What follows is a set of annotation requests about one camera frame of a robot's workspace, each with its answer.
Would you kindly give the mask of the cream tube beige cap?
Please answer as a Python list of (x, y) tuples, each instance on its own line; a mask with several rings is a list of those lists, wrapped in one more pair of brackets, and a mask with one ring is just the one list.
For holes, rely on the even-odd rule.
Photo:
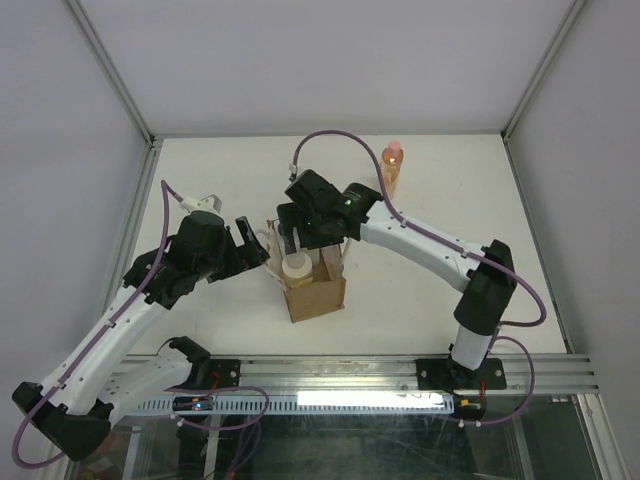
[(305, 252), (286, 255), (281, 264), (282, 278), (289, 289), (300, 288), (313, 282), (313, 264)]

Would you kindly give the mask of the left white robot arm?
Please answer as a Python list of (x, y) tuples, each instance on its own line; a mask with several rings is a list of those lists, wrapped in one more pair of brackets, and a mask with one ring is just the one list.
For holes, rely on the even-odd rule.
[(264, 265), (269, 254), (248, 220), (236, 225), (236, 244), (224, 220), (195, 211), (176, 234), (139, 256), (111, 306), (74, 352), (40, 382), (23, 382), (12, 399), (62, 455), (91, 456), (113, 426), (154, 393), (174, 388), (209, 390), (222, 385), (208, 350), (187, 336), (175, 337), (158, 357), (116, 380), (112, 374), (141, 336), (202, 281), (213, 283)]

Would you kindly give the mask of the orange bottle pink cap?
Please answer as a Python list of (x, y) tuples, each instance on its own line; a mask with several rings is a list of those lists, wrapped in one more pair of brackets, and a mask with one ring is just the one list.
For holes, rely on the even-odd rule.
[(393, 198), (404, 160), (404, 151), (399, 141), (391, 141), (382, 151), (380, 166), (387, 195)]

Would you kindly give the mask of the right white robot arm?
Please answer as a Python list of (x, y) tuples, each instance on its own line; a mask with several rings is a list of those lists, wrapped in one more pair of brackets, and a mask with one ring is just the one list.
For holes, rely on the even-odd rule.
[(276, 208), (287, 252), (339, 246), (346, 240), (383, 247), (436, 274), (460, 292), (453, 316), (456, 339), (444, 365), (428, 372), (441, 390), (479, 389), (488, 382), (483, 362), (516, 282), (508, 245), (465, 243), (441, 232), (425, 233), (391, 212), (377, 191), (360, 183), (339, 191), (321, 175), (306, 170), (286, 189), (288, 202)]

